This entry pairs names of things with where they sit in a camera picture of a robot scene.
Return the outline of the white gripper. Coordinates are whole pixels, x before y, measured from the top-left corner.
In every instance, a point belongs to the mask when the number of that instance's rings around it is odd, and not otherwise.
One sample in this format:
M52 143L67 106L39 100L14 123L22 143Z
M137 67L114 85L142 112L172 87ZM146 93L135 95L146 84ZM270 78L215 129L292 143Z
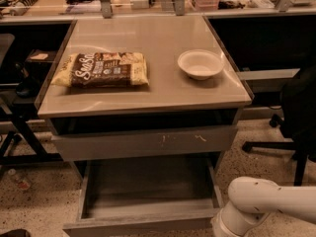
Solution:
M219 211L211 220L213 237L240 237L233 227L223 220L222 212Z

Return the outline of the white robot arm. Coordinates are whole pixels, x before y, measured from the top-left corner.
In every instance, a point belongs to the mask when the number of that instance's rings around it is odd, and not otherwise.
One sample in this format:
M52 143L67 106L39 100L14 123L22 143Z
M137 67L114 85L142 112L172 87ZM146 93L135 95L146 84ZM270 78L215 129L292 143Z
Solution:
M210 221L214 237L246 237L272 212L316 223L315 187L279 186L266 179L239 177L229 184L228 197Z

